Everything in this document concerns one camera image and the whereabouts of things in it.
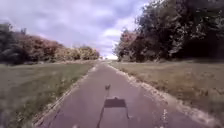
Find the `green foliage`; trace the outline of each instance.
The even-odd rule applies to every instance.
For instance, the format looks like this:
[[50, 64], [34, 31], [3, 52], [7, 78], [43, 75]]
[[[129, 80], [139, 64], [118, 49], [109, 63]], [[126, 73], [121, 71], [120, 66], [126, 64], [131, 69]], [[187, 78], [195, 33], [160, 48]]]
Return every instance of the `green foliage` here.
[[223, 11], [222, 1], [151, 2], [137, 19], [139, 27], [134, 32], [123, 32], [115, 53], [119, 58], [128, 56], [130, 61], [223, 58]]
[[26, 34], [26, 29], [13, 31], [8, 23], [0, 24], [0, 62], [22, 64], [39, 61], [73, 61], [98, 59], [99, 52], [89, 46], [65, 48], [56, 41]]
[[80, 47], [79, 53], [82, 60], [95, 60], [100, 57], [99, 52], [89, 46]]

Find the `green lawn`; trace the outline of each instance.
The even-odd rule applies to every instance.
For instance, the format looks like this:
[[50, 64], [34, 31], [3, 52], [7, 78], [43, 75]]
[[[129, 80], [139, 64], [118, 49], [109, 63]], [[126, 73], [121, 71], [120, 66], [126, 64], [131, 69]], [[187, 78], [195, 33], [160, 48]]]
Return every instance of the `green lawn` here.
[[0, 65], [0, 124], [2, 120], [5, 127], [21, 127], [92, 66], [92, 63]]
[[224, 123], [224, 63], [111, 63]]

